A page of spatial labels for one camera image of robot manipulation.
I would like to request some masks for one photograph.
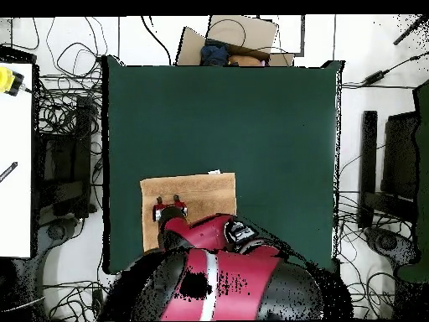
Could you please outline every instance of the white desk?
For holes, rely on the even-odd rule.
[[[30,64],[4,64],[24,75],[31,89]],[[30,257],[31,219],[31,115],[32,95],[0,94],[0,174],[12,162],[18,166],[0,183],[0,257]]]

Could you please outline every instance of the black pen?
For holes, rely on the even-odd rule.
[[[10,167],[7,168],[2,174],[0,175],[0,183],[6,179],[8,175],[12,173],[12,171],[18,167],[18,162],[13,162],[10,164]]]

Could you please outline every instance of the yellow tool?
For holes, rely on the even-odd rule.
[[[0,93],[16,96],[18,92],[31,92],[27,86],[23,84],[23,75],[11,71],[9,68],[0,66]]]

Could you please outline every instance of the green mat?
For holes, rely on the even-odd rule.
[[[214,169],[235,173],[239,216],[332,269],[341,62],[308,69],[104,60],[105,270],[117,273],[142,255],[140,180]]]

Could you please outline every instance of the brown towel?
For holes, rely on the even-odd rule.
[[[189,223],[215,213],[236,214],[235,174],[201,174],[167,178],[151,178],[140,182],[142,187],[143,249],[158,248],[158,223],[152,219],[157,197],[172,204],[177,194],[188,207]]]

